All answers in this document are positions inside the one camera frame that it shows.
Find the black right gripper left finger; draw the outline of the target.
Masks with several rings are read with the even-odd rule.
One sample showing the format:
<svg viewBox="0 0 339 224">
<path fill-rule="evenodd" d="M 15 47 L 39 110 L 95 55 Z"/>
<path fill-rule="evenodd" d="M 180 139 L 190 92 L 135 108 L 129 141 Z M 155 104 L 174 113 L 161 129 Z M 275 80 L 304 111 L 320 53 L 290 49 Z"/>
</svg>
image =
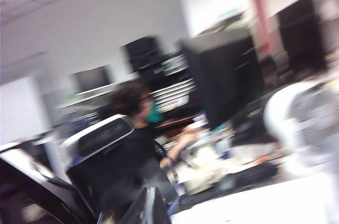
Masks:
<svg viewBox="0 0 339 224">
<path fill-rule="evenodd" d="M 1 178 L 59 223 L 93 222 L 93 214 L 75 188 L 20 149 L 1 152 Z"/>
</svg>

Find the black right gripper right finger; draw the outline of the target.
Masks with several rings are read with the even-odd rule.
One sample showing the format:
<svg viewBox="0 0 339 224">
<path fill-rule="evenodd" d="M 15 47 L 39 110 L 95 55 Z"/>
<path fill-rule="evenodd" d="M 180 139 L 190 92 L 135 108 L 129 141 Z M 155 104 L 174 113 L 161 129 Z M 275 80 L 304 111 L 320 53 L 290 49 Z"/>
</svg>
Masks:
<svg viewBox="0 0 339 224">
<path fill-rule="evenodd" d="M 143 188 L 119 223 L 172 223 L 172 186 Z"/>
</svg>

